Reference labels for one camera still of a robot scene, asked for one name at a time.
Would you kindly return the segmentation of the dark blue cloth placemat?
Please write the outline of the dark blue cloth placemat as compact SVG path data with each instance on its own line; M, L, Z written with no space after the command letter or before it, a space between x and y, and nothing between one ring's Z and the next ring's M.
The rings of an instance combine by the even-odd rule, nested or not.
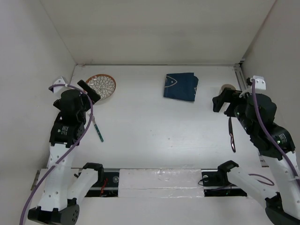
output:
M163 97L194 102L198 78L194 73L171 73L165 77Z

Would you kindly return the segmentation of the black knife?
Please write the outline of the black knife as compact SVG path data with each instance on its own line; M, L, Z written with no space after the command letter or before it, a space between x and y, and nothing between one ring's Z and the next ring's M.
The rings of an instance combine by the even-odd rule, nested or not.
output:
M228 131L229 131L229 136L230 136L230 145L231 145L232 151L235 153L236 148L235 148L235 142L234 142L233 126L232 126L232 118L231 117L229 117L229 119L228 119Z

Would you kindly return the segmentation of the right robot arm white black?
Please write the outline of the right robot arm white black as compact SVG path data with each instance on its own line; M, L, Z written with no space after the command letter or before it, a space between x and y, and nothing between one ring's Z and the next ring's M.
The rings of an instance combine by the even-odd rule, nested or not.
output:
M267 163L278 190L256 180L232 160L217 169L203 170L199 185L208 196L227 196L230 189L241 189L255 199L275 225L300 223L300 171L296 161L295 145L290 133L274 123L277 106L263 94L252 95L225 88L212 99L213 111L235 117L250 137L251 143Z

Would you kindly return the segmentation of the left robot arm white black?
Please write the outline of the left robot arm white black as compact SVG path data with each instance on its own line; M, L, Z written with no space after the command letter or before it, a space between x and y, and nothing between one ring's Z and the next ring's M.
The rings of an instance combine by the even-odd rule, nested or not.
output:
M86 112L93 112L94 104L101 97L83 80L78 86L56 83L49 87L54 92L66 87L60 99L53 105L59 110L49 139L50 156L48 170L32 190L23 207L20 224L25 219L42 225L74 225L79 218L80 202L89 189L104 182L103 166L87 164L74 183L72 163L76 149L87 133L92 118Z

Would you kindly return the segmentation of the floral plate with orange rim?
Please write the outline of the floral plate with orange rim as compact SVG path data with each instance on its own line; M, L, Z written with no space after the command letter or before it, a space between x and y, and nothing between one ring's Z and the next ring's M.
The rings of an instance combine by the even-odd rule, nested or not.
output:
M101 100L109 98L116 90L116 81L106 74L98 74L86 80L87 85L92 88Z

